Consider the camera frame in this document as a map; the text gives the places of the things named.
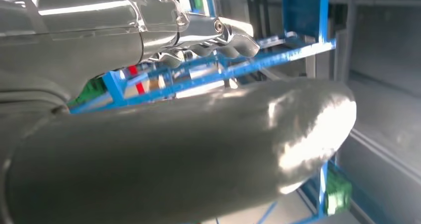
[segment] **protective cover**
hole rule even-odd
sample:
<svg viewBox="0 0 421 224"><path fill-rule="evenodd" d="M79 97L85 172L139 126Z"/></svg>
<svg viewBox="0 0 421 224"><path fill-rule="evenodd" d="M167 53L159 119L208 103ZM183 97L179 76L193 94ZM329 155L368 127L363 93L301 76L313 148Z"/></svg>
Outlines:
<svg viewBox="0 0 421 224"><path fill-rule="evenodd" d="M0 18L0 36L115 28L179 32L189 24L176 0L0 0Z"/></svg>

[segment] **blue steel rack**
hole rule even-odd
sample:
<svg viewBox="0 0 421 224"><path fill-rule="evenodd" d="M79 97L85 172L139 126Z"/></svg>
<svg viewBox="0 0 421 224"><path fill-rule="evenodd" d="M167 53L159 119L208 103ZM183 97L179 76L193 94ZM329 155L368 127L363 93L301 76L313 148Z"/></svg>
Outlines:
<svg viewBox="0 0 421 224"><path fill-rule="evenodd" d="M216 17L214 0L206 1L208 2L210 16ZM284 34L265 38L258 42L262 48L269 47L273 42L277 42L277 44L290 42L297 46L296 49L277 51L276 53L265 53L264 51L261 51L253 59L247 60L245 58L239 58L231 60L231 62L243 62L229 67L227 66L227 63L230 61L227 58L220 54L215 54L206 58L187 61L175 69L158 68L151 70L132 79L123 78L123 76L120 76L120 72L108 72L103 77L108 92L88 103L73 108L71 112L81 113L94 110L111 109L170 97L182 90L197 87L210 82L246 75L264 68L285 64L290 61L335 49L335 39L328 40L327 38L329 0L282 0L282 3ZM315 42L306 43L300 39L299 36L301 35L314 37ZM195 79L188 79L183 82L174 83L172 80L176 74L186 73L191 68L198 67L203 64L209 65L213 63L219 63L225 69L218 73L208 74ZM127 87L134 86L138 82L154 78L159 75L163 75L170 81L169 86L128 99L124 98L124 91ZM96 104L103 102L110 97L113 101L108 105L99 108L92 108ZM294 224L311 223L326 217L324 214L326 180L327 164L322 167L317 177L313 178L302 187L302 191L308 196L308 200L310 200L310 202L314 205L317 212L313 213L311 217L295 222ZM311 195L311 190L317 190L316 197ZM272 203L257 223L263 224L276 205L276 202Z"/></svg>

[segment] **metal pipe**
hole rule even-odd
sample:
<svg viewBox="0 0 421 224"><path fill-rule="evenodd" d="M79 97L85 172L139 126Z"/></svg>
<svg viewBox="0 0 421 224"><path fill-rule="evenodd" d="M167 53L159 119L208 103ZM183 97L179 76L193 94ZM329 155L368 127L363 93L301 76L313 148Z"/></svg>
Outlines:
<svg viewBox="0 0 421 224"><path fill-rule="evenodd" d="M336 31L335 37L337 48L335 49L333 79L334 81L346 82L349 74L349 68L348 71L345 71L344 67L344 53L347 42L347 30L342 29Z"/></svg>
<svg viewBox="0 0 421 224"><path fill-rule="evenodd" d="M269 4L268 0L263 0L263 17L265 18L265 37L269 37L272 35L271 33L271 23L269 19Z"/></svg>
<svg viewBox="0 0 421 224"><path fill-rule="evenodd" d="M260 0L253 0L254 2L254 13L256 15L256 36L255 38L263 38L263 29L262 29L262 16L260 14Z"/></svg>
<svg viewBox="0 0 421 224"><path fill-rule="evenodd" d="M242 0L242 2L243 3L247 2L247 9L248 9L248 12L249 12L249 20L250 20L250 23L253 25L253 28L254 28L256 23L257 23L257 19L256 19L256 14L254 13L253 2L252 2L252 0L246 0L246 1Z"/></svg>
<svg viewBox="0 0 421 224"><path fill-rule="evenodd" d="M348 1L348 13L347 13L347 40L345 45L344 60L343 60L343 74L344 81L347 82L349 70L351 66L351 54L352 54L352 45L353 38L356 26L356 16L357 16L357 5L355 0Z"/></svg>
<svg viewBox="0 0 421 224"><path fill-rule="evenodd" d="M33 127L20 114L25 129L2 126L5 144L19 144L2 162L2 204L14 224L210 219L298 188L339 148L355 113L345 85L301 78Z"/></svg>

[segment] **red component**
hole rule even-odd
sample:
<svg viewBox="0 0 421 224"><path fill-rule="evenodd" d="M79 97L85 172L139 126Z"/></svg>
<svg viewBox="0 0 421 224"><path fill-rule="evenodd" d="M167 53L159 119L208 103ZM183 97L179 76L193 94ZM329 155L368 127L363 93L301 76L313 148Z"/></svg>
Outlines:
<svg viewBox="0 0 421 224"><path fill-rule="evenodd" d="M136 76L138 74L138 69L136 68L136 65L129 66L129 72L130 75Z"/></svg>
<svg viewBox="0 0 421 224"><path fill-rule="evenodd" d="M138 69L136 68L136 65L129 66L129 72L130 72L130 75L136 76L138 74ZM141 82L136 84L136 89L138 90L138 94L144 94L145 93L143 85L142 85Z"/></svg>

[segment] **metal bolt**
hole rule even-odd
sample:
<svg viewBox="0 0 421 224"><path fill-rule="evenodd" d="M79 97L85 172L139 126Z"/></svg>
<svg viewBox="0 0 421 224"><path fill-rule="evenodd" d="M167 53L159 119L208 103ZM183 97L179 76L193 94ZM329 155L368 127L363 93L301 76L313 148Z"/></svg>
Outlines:
<svg viewBox="0 0 421 224"><path fill-rule="evenodd" d="M215 31L218 34L222 33L222 31L223 31L223 23L219 19L216 19L215 20L215 24L214 25L215 25Z"/></svg>

